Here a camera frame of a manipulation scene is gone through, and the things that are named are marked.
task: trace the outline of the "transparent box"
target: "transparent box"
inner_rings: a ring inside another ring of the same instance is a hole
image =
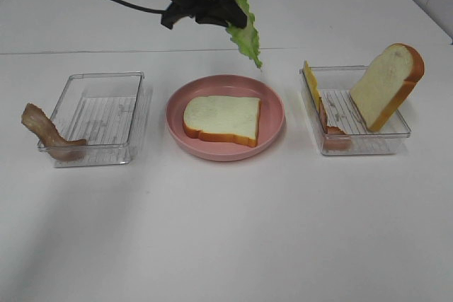
[[[362,78],[366,69],[366,66],[311,67],[326,109],[327,125],[340,128],[344,134],[328,134],[324,129],[304,71],[300,70],[303,80],[302,97],[323,155],[393,154],[398,152],[402,142],[411,135],[411,129],[398,110],[378,132],[371,132],[366,128],[349,94],[349,90]]]
[[[149,96],[142,72],[70,76],[50,116],[66,140],[86,139],[85,146],[46,147],[54,167],[129,163],[142,147]],[[66,155],[67,160],[51,155]]]

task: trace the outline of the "toast slice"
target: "toast slice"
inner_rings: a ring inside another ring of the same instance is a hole
[[[350,95],[369,131],[379,131],[425,73],[422,57],[412,47],[388,46],[368,66]]]
[[[185,107],[184,132],[203,141],[258,144],[260,99],[209,95],[193,98]]]

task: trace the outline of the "white table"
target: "white table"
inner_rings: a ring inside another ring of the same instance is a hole
[[[127,0],[166,8],[169,0]],[[449,44],[412,0],[249,0],[263,48],[342,51],[370,43]],[[235,49],[221,27],[160,16],[107,0],[0,0],[0,53]]]
[[[394,156],[325,157],[298,69],[366,64],[380,46],[0,56],[0,301],[451,301],[451,47],[415,46],[426,75],[401,106],[413,130]],[[50,112],[68,75],[142,70],[153,88],[129,165],[54,169],[20,124]],[[287,124],[233,163],[182,151],[165,104],[184,83],[243,74],[281,96]]]

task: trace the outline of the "bread slice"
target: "bread slice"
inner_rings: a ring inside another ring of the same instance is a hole
[[[350,95],[368,130],[379,131],[425,73],[422,57],[412,47],[388,46],[368,66]]]
[[[258,144],[260,99],[209,95],[193,98],[185,107],[183,128],[190,138]]]

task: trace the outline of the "lettuce leaf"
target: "lettuce leaf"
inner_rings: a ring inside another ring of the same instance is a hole
[[[226,31],[231,35],[230,40],[238,45],[240,53],[246,55],[255,62],[256,67],[261,69],[263,63],[259,60],[260,54],[260,38],[258,31],[253,26],[255,15],[250,12],[250,6],[247,0],[236,0],[236,3],[247,15],[247,26],[245,28],[237,28],[232,24],[226,28]]]

